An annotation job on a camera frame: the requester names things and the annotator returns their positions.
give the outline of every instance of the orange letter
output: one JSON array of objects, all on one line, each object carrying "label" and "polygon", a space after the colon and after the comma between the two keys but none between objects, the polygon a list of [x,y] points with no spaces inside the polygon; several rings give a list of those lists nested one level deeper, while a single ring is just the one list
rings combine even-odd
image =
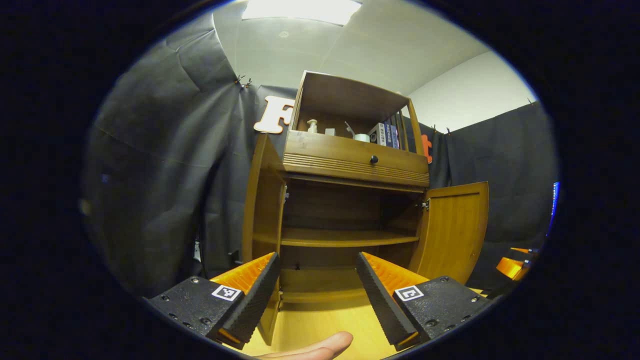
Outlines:
[{"label": "orange letter", "polygon": [[430,164],[433,161],[433,158],[429,155],[431,142],[429,141],[429,137],[424,134],[422,135],[422,147],[424,148],[424,155],[427,157],[427,162]]},{"label": "orange letter", "polygon": [[271,95],[264,99],[267,100],[267,108],[264,109],[262,118],[253,125],[253,128],[263,133],[280,134],[282,132],[280,119],[284,120],[285,125],[289,125],[295,99],[285,99]]}]

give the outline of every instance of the soap dispenser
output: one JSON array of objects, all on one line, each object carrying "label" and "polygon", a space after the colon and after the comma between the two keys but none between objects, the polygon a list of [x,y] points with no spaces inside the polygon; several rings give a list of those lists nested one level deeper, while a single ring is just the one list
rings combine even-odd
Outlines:
[{"label": "soap dispenser", "polygon": [[316,119],[311,119],[309,121],[307,121],[307,124],[309,124],[309,130],[307,130],[308,133],[314,133],[317,134],[318,132],[318,121]]}]

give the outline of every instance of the white cup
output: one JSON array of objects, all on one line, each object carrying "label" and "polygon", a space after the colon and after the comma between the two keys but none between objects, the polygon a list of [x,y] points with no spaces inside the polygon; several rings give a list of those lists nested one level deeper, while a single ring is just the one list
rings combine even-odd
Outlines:
[{"label": "white cup", "polygon": [[354,136],[353,138],[361,142],[370,142],[369,135],[367,134],[356,134],[356,136]]}]

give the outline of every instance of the ceiling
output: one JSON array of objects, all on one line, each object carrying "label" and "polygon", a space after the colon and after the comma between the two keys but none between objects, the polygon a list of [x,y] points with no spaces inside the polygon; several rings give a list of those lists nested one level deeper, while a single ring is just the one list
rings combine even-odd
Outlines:
[{"label": "ceiling", "polygon": [[247,1],[215,9],[214,25],[236,74],[254,85],[298,88],[304,70],[409,95],[489,51],[431,10],[403,0],[359,0],[345,26],[305,19],[242,20]]}]

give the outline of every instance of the drawer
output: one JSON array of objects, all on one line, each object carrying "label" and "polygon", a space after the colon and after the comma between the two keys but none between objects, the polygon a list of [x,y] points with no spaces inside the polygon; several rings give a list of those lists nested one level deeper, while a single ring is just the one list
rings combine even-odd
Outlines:
[{"label": "drawer", "polygon": [[283,164],[288,172],[429,186],[427,157],[339,136],[289,130]]}]

